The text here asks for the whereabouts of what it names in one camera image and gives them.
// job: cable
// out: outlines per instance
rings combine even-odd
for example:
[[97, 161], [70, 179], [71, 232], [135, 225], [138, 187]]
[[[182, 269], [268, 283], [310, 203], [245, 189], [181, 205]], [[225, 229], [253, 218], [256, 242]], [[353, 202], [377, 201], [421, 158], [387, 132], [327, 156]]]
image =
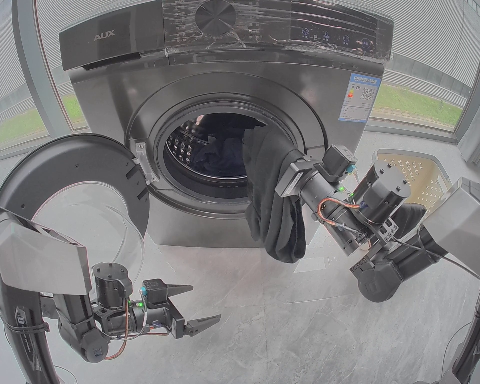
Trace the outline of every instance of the cable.
[[[4, 327], [4, 328], [3, 328], [3, 332], [4, 332], [4, 334], [5, 334], [5, 338], [7, 339], [8, 345], [11, 347], [12, 345], [10, 344], [10, 340], [8, 339], [8, 336], [7, 336], [7, 328]], [[68, 369], [63, 368], [63, 367], [61, 367], [61, 366], [59, 366], [59, 365], [54, 365], [54, 367], [55, 367], [55, 368], [63, 369], [64, 371], [67, 371], [70, 375], [73, 376], [73, 378], [75, 379], [75, 383], [78, 384], [77, 378], [76, 378], [75, 375], [74, 375], [72, 372], [70, 372]]]
[[333, 227], [341, 227], [343, 229], [346, 229], [346, 230], [349, 230], [351, 232], [358, 232], [356, 231], [355, 229], [352, 229], [352, 228], [349, 228], [347, 227], [345, 224], [341, 224], [341, 223], [337, 223], [336, 221], [333, 221], [333, 220], [329, 220], [327, 218], [324, 217], [324, 215], [322, 214], [322, 205], [326, 202], [326, 201], [331, 201], [331, 202], [334, 202], [334, 203], [337, 203], [339, 205], [342, 205], [344, 206], [345, 208], [351, 208], [351, 209], [359, 209], [360, 206], [358, 204], [350, 204], [350, 203], [346, 203], [344, 201], [341, 201], [341, 200], [338, 200], [338, 199], [334, 199], [332, 197], [325, 197], [324, 199], [322, 199], [319, 203], [318, 203], [318, 206], [317, 206], [317, 215], [319, 216], [319, 218], [324, 221], [325, 223], [327, 224], [330, 224], [331, 226]]
[[105, 357], [105, 360], [113, 360], [113, 359], [116, 359], [118, 356], [120, 356], [125, 350], [125, 347], [127, 346], [127, 340], [128, 340], [128, 299], [125, 299], [125, 339], [123, 340], [123, 343], [120, 349], [117, 351], [117, 353], [115, 353], [112, 356]]
[[472, 324], [472, 322], [470, 323], [467, 323], [465, 324], [463, 327], [461, 327], [458, 331], [456, 331], [454, 333], [454, 335], [450, 338], [450, 341], [448, 342], [446, 348], [445, 348], [445, 353], [444, 353], [444, 359], [442, 361], [442, 372], [441, 372], [441, 375], [440, 375], [440, 379], [444, 376], [444, 364], [445, 364], [445, 356], [447, 355], [447, 349], [448, 349], [448, 346], [450, 345], [450, 343], [452, 342], [453, 338], [458, 334], [458, 332], [460, 332], [463, 328], [465, 328], [467, 325], [470, 325]]
[[74, 375], [72, 372], [70, 372], [68, 369], [66, 369], [66, 368], [63, 368], [63, 367], [61, 367], [61, 366], [59, 366], [59, 365], [54, 365], [54, 367], [55, 367], [55, 368], [60, 368], [60, 369], [63, 369], [64, 371], [67, 371], [67, 372], [68, 372], [70, 375], [72, 375], [72, 376], [73, 376], [73, 378], [75, 379], [75, 382], [76, 382], [76, 384], [78, 384], [78, 380], [77, 380], [77, 378], [76, 378], [76, 377], [75, 377], [75, 375]]
[[[404, 245], [404, 246], [406, 246], [406, 247], [415, 249], [415, 250], [417, 250], [417, 251], [422, 251], [422, 248], [416, 247], [415, 245], [407, 244], [407, 243], [405, 243], [405, 242], [403, 242], [403, 241], [400, 241], [399, 239], [397, 239], [397, 238], [395, 238], [395, 237], [392, 237], [392, 240], [393, 240], [393, 241], [396, 241], [397, 243], [399, 243], [399, 244], [401, 244], [401, 245]], [[457, 263], [455, 260], [452, 260], [452, 259], [450, 259], [450, 258], [448, 258], [448, 257], [439, 255], [439, 254], [437, 254], [437, 253], [435, 253], [435, 252], [432, 252], [432, 251], [429, 251], [429, 250], [425, 250], [425, 251], [426, 251], [429, 255], [436, 256], [436, 257], [438, 257], [438, 258], [440, 258], [440, 259], [447, 260], [448, 262], [450, 262], [450, 263], [456, 265], [457, 267], [463, 269], [465, 272], [469, 273], [469, 274], [472, 275], [474, 278], [480, 280], [480, 276], [479, 276], [479, 275], [477, 275], [477, 274], [476, 274], [475, 272], [473, 272], [473, 271], [470, 271], [468, 268], [465, 268], [462, 264]]]
[[146, 333], [145, 335], [168, 336], [168, 335], [170, 335], [170, 332], [164, 332], [164, 333], [161, 333], [161, 332], [148, 332], [148, 333]]
[[[143, 321], [142, 329], [141, 329], [140, 332], [138, 332], [135, 336], [129, 337], [129, 338], [125, 338], [125, 339], [123, 339], [123, 340], [126, 340], [126, 341], [135, 340], [138, 336], [147, 335], [147, 334], [144, 334], [143, 331], [145, 330], [145, 327], [146, 327], [146, 324], [147, 324], [148, 307], [147, 307], [147, 305], [146, 305], [146, 303], [145, 303], [145, 297], [143, 296], [143, 294], [141, 294], [141, 297], [142, 297], [142, 303], [144, 304], [144, 305], [143, 305], [143, 308], [144, 308], [144, 321]], [[100, 333], [102, 333], [103, 335], [109, 337], [109, 338], [112, 339], [112, 340], [118, 340], [118, 337], [111, 336], [111, 335], [103, 332], [101, 329], [99, 329], [99, 331], [100, 331]]]
[[9, 324], [0, 313], [0, 320], [3, 322], [5, 328], [8, 328], [10, 332], [19, 333], [19, 334], [32, 334], [32, 333], [41, 333], [41, 332], [50, 332], [50, 327], [48, 323], [43, 322], [40, 325], [33, 325], [30, 327], [17, 327]]

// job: floor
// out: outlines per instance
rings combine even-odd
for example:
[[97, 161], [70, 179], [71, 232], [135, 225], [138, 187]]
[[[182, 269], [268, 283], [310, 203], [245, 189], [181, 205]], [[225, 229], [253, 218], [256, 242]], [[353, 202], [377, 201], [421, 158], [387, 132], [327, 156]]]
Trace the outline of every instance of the floor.
[[[356, 151], [362, 177], [378, 148], [437, 156], [452, 181], [480, 181], [480, 169], [461, 159], [456, 146], [366, 132]], [[0, 162], [7, 172], [15, 159]], [[347, 187], [355, 181], [347, 180]], [[220, 323], [190, 338], [141, 337], [112, 361], [88, 364], [53, 329], [48, 342], [55, 364], [79, 383], [142, 384], [412, 384], [440, 379], [445, 347], [468, 323], [480, 283], [440, 261], [405, 282], [393, 298], [372, 303], [358, 292], [348, 270], [356, 260], [320, 228], [297, 264], [282, 264], [261, 249], [207, 249], [155, 245], [145, 237], [144, 278], [192, 284], [173, 298], [186, 319], [220, 313]], [[447, 351], [446, 363], [466, 329]], [[110, 344], [116, 351], [120, 342]], [[24, 380], [0, 337], [5, 383]], [[59, 371], [66, 384], [75, 381]]]

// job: qr code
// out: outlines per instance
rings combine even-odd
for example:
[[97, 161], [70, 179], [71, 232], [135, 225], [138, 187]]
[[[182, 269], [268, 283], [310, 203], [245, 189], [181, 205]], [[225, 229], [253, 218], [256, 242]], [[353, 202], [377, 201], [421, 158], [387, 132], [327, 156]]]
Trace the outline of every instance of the qr code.
[[364, 88], [360, 100], [372, 101], [375, 96], [375, 88]]

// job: washing machine door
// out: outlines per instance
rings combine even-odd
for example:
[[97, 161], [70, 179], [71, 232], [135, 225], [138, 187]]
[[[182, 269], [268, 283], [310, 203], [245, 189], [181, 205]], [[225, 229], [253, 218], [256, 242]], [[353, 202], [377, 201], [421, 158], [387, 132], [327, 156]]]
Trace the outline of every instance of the washing machine door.
[[0, 187], [0, 206], [85, 246], [90, 268], [115, 261], [135, 281], [150, 206], [145, 176], [135, 161], [128, 149], [105, 136], [61, 137], [14, 167]]

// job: plastic wrap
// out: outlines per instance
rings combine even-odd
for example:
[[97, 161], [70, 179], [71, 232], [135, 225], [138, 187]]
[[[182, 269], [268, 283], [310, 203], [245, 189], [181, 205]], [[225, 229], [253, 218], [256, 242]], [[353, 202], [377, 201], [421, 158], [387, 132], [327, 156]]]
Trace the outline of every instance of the plastic wrap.
[[205, 49], [335, 50], [391, 56], [393, 21], [315, 0], [163, 0], [166, 55]]

